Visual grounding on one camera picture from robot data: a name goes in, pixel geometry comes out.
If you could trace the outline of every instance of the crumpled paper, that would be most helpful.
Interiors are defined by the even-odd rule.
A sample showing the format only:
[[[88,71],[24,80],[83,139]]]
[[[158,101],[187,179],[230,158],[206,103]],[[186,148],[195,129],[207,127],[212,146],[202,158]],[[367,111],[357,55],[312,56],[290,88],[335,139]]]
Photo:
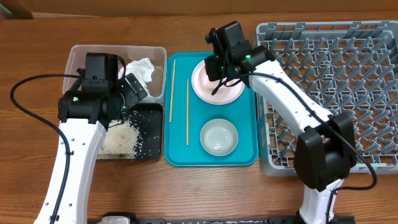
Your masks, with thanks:
[[[135,60],[126,65],[126,75],[133,73],[139,83],[144,87],[145,91],[149,94],[147,84],[152,81],[152,72],[154,72],[154,65],[150,62],[149,58],[142,58]],[[123,75],[123,68],[119,71],[119,78]]]

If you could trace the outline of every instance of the white bowl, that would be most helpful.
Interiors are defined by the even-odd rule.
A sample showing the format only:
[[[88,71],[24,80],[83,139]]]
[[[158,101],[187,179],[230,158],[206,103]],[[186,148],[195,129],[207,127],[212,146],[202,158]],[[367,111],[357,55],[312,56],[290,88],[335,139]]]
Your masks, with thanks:
[[[212,119],[200,131],[200,143],[214,156],[225,156],[238,144],[238,131],[225,119]]]

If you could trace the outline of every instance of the cable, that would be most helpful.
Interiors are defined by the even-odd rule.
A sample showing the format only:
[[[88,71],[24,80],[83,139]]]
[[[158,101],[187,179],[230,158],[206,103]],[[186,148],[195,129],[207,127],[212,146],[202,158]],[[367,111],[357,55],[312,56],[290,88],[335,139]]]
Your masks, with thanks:
[[[66,155],[66,161],[65,161],[65,171],[63,172],[63,177],[62,177],[62,183],[61,183],[61,187],[60,187],[60,191],[58,193],[58,197],[57,197],[57,201],[55,202],[55,206],[54,206],[54,211],[52,213],[51,219],[50,219],[50,224],[54,224],[54,222],[57,219],[57,213],[58,213],[58,209],[60,208],[60,204],[61,204],[61,199],[62,199],[62,195],[63,195],[63,191],[65,190],[65,186],[67,184],[67,179],[68,179],[68,173],[69,173],[69,165],[70,165],[70,148],[69,148],[69,143],[68,143],[68,139],[67,137],[62,133],[62,131],[53,123],[51,123],[50,121],[47,121],[46,119],[42,118],[41,116],[25,109],[23,106],[21,106],[14,97],[14,93],[15,90],[22,84],[24,84],[25,82],[31,81],[31,80],[35,80],[37,78],[47,78],[47,77],[68,77],[68,78],[79,78],[79,76],[77,75],[56,75],[56,74],[47,74],[47,75],[36,75],[33,77],[29,77],[26,78],[22,81],[20,81],[19,83],[15,84],[10,91],[10,99],[12,101],[12,103],[18,108],[20,109],[22,112],[28,114],[29,116],[32,116],[36,119],[38,119],[39,121],[45,123],[46,125],[50,126],[52,129],[54,129],[62,138],[62,141],[65,144],[65,155]]]
[[[295,95],[295,97],[299,100],[299,102],[301,102],[301,104],[305,107],[305,109],[307,109],[310,112],[310,114],[319,123],[324,125],[329,131],[331,131],[340,141],[342,141],[344,144],[346,144],[364,162],[364,164],[366,165],[366,167],[368,167],[370,173],[372,174],[373,181],[372,181],[372,184],[370,184],[369,186],[366,186],[366,187],[348,187],[348,186],[347,187],[337,187],[337,188],[335,188],[335,189],[333,189],[331,191],[330,197],[329,197],[329,202],[328,202],[328,207],[327,207],[326,214],[325,214],[326,215],[326,224],[329,224],[329,213],[330,213],[331,203],[333,201],[333,196],[336,195],[337,191],[339,191],[339,190],[369,190],[369,189],[372,189],[377,184],[377,174],[376,174],[376,172],[374,171],[372,165],[345,138],[343,138],[339,133],[337,133],[333,128],[331,128],[329,126],[329,124],[324,122],[316,114],[316,112],[311,110],[309,105],[307,105],[305,103],[305,101],[301,98],[301,96],[289,84],[287,84],[285,81],[283,81],[283,79],[274,77],[273,75],[268,75],[268,74],[265,74],[265,73],[256,73],[256,72],[238,75],[238,76],[236,76],[234,78],[241,78],[241,77],[246,77],[246,76],[250,76],[250,75],[258,75],[258,76],[261,76],[261,77],[270,78],[272,80],[275,80],[275,81],[283,84],[283,86],[285,86],[287,89],[289,89],[293,93],[293,95]],[[223,81],[221,83],[221,85],[224,85],[225,83],[229,82],[230,80],[231,79],[227,78],[225,81]]]

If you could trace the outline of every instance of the metal grid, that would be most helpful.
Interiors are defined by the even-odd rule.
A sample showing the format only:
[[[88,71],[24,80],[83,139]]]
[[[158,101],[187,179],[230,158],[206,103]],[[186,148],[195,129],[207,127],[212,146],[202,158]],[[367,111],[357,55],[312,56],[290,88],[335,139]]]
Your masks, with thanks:
[[[303,35],[306,25],[275,24],[272,36],[260,33],[257,41],[275,53],[286,74],[315,102],[333,114],[349,114],[354,121],[356,148],[370,163],[397,166],[395,42],[382,31],[383,23],[356,24],[356,32],[350,35],[352,23],[346,30],[325,26],[316,26]],[[298,32],[299,37],[292,38]],[[282,169],[293,168],[295,138],[291,129],[270,104],[263,102],[261,106],[269,127],[269,136],[263,140],[267,141],[270,162]]]

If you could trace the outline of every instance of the bowl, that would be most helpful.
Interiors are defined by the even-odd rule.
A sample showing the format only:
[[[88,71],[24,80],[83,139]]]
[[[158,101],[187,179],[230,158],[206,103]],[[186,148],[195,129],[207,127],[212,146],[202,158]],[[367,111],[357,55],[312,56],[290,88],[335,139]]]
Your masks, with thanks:
[[[214,156],[225,156],[238,145],[238,131],[225,119],[212,119],[200,131],[200,143]]]
[[[192,72],[192,88],[199,98],[213,105],[225,105],[238,99],[244,90],[244,83],[240,82],[235,86],[221,86],[217,93],[211,95],[211,92],[218,86],[219,81],[211,82],[207,77],[205,61],[202,60]],[[238,80],[231,80],[227,85],[231,85]]]

